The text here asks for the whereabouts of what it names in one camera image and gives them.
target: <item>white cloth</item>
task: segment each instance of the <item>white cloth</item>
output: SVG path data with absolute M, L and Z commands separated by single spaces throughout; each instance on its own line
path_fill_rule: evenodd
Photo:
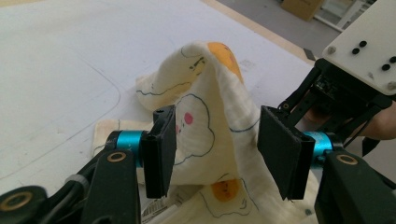
M 256 146 L 260 109 L 243 83 L 233 53 L 214 42 L 186 45 L 166 58 L 157 72 L 136 81 L 136 94 L 145 108 L 177 106 L 171 184 L 204 186 L 152 223 L 315 223 L 315 215 L 308 215 L 314 212 L 318 181 L 310 174 L 304 200 L 281 200 Z M 125 124 L 124 129 L 147 125 Z M 101 149 L 112 128 L 122 129 L 115 120 L 98 124 L 93 148 Z M 107 131 L 98 137 L 102 129 Z

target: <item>black cable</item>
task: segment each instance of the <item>black cable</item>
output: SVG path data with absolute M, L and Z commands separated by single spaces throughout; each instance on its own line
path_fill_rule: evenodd
M 96 162 L 89 167 L 80 171 L 89 182 L 91 182 L 92 174 L 96 167 Z M 54 195 L 49 198 L 49 207 L 52 209 L 43 217 L 40 223 L 53 223 L 62 217 L 66 212 L 70 211 L 75 203 L 78 203 L 84 194 L 83 187 L 76 181 L 68 181 Z
M 70 189 L 68 194 L 58 203 L 55 207 L 44 216 L 40 221 L 40 224 L 51 224 L 54 223 L 58 218 L 62 217 L 65 211 L 70 210 L 70 208 L 79 200 L 79 196 L 84 192 L 83 187 L 74 183 L 73 188 Z
M 361 128 L 358 130 L 358 132 L 355 133 L 355 135 L 353 135 L 353 136 L 349 139 L 349 141 L 347 141 L 347 142 L 344 144 L 344 148 L 347 148 L 347 147 L 349 146 L 349 144 L 351 144 L 351 143 L 353 142 L 353 140 L 355 140 L 356 137 L 358 137 L 359 134 L 361 134 L 361 132 L 363 132 L 364 129 L 367 128 L 367 126 L 369 125 L 369 123 L 370 123 L 371 120 L 372 120 L 372 118 L 368 119 L 368 120 L 366 121 L 366 123 L 365 123 L 363 126 L 361 126 Z

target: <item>white table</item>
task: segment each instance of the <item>white table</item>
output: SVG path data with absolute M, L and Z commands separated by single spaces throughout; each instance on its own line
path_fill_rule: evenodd
M 311 69 L 199 0 L 29 2 L 0 7 L 0 194 L 51 195 L 91 158 L 98 120 L 149 121 L 134 80 L 193 40 L 231 48 L 257 105 L 277 106 Z

